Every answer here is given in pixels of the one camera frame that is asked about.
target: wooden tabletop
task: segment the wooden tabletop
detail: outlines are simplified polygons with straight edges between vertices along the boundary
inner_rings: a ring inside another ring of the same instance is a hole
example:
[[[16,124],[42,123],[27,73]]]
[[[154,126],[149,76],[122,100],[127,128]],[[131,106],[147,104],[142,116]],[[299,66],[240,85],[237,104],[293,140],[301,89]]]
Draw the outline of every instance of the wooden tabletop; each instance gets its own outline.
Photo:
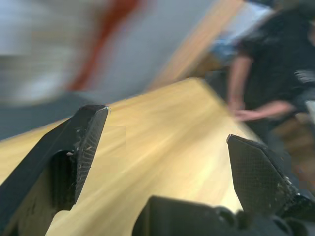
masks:
[[[77,205],[56,215],[47,236],[130,236],[155,194],[241,208],[226,138],[250,138],[205,84],[188,79],[110,106]],[[0,183],[57,124],[0,143]]]

